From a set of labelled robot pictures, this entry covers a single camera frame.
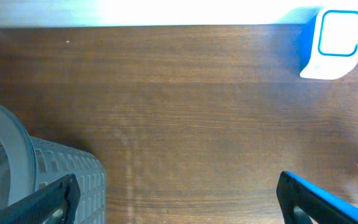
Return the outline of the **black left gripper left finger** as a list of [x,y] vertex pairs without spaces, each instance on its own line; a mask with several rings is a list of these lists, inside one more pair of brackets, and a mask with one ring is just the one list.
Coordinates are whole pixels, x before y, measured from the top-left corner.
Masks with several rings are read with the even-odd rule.
[[68,174],[0,210],[0,223],[74,223],[80,202],[76,176]]

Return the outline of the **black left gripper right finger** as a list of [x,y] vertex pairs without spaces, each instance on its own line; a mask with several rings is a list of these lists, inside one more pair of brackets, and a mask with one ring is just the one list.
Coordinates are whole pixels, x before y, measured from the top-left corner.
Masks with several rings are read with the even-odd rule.
[[358,223],[358,208],[301,177],[283,171],[276,194],[284,223]]

